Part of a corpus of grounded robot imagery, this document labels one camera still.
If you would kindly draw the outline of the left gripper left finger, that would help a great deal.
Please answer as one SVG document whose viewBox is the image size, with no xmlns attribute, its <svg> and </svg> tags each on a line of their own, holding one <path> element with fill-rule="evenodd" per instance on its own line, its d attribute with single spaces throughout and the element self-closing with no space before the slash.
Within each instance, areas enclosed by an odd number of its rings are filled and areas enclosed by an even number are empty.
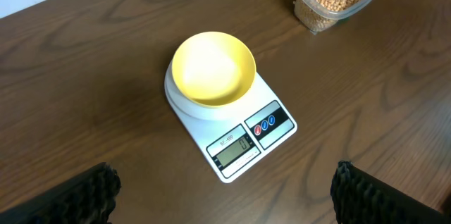
<svg viewBox="0 0 451 224">
<path fill-rule="evenodd" d="M 2 224 L 109 224 L 121 190 L 117 171 L 99 163 L 1 213 Z"/>
</svg>

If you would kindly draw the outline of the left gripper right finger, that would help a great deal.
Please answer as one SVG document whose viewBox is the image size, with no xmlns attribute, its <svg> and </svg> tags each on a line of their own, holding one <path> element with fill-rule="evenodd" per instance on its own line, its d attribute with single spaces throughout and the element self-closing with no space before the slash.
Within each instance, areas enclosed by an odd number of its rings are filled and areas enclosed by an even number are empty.
<svg viewBox="0 0 451 224">
<path fill-rule="evenodd" d="M 450 224 L 450 216 L 340 161 L 330 187 L 340 224 Z"/>
</svg>

